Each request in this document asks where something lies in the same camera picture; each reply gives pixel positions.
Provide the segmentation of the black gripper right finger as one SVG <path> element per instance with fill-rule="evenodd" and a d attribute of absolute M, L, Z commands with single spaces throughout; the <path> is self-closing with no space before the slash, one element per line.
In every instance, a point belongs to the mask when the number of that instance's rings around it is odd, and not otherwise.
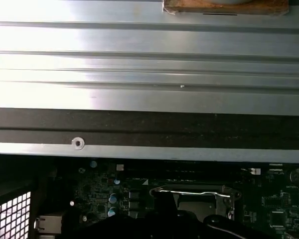
<path fill-rule="evenodd" d="M 208 215 L 204 221 L 197 219 L 195 214 L 179 216 L 174 195 L 207 197 L 213 196 L 217 203 L 233 203 L 232 194 L 224 194 L 219 192 L 169 192 L 169 216 L 170 221 L 175 223 L 173 236 L 182 239 L 271 239 L 272 236 L 254 230 L 232 218 L 219 214 Z"/>

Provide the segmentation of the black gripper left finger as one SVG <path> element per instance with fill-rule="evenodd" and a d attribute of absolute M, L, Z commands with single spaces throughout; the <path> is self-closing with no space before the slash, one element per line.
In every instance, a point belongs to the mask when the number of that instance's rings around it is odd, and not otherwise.
<path fill-rule="evenodd" d="M 86 239 L 168 239 L 169 192 L 154 194 L 154 209 L 144 217 L 114 215 L 86 228 Z"/>

